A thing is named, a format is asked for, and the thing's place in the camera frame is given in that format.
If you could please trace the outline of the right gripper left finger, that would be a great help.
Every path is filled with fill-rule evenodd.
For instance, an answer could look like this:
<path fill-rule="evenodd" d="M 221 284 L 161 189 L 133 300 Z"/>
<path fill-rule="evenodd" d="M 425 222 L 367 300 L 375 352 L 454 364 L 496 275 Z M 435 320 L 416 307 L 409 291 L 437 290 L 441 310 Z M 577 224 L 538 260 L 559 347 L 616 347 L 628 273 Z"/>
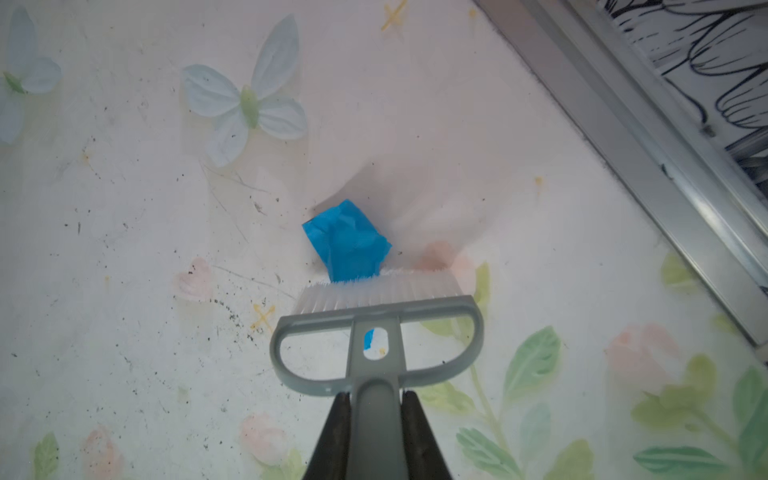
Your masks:
<path fill-rule="evenodd" d="M 302 477 L 303 480 L 344 480 L 346 478 L 351 423 L 350 394 L 341 392 L 334 398 Z"/>

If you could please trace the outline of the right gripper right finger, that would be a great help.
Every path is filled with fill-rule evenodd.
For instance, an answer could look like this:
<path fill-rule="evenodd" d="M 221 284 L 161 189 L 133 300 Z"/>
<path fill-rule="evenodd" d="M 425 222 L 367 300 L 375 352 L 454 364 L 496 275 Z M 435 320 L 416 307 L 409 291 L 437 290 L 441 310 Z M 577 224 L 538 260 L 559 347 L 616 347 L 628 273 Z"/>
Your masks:
<path fill-rule="evenodd" d="M 410 480 L 451 480 L 419 397 L 406 390 L 401 400 L 403 444 Z"/>

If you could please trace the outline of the grey-green hand brush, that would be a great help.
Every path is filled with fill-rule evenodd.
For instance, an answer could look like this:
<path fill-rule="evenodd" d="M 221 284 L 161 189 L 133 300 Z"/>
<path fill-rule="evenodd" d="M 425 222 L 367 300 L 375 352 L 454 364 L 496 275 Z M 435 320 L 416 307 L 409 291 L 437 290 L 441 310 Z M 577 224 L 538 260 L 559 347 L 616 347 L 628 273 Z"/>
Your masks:
<path fill-rule="evenodd" d="M 437 366 L 408 368 L 403 325 L 451 318 L 471 322 L 465 349 Z M 281 348 L 287 338 L 344 329 L 350 332 L 344 376 L 309 379 L 284 363 Z M 333 401 L 341 392 L 350 394 L 345 479 L 409 479 L 401 421 L 403 392 L 454 378 L 474 363 L 483 343 L 480 307 L 463 293 L 450 270 L 390 271 L 364 280 L 306 287 L 292 313 L 279 319 L 269 353 L 286 387 Z"/>

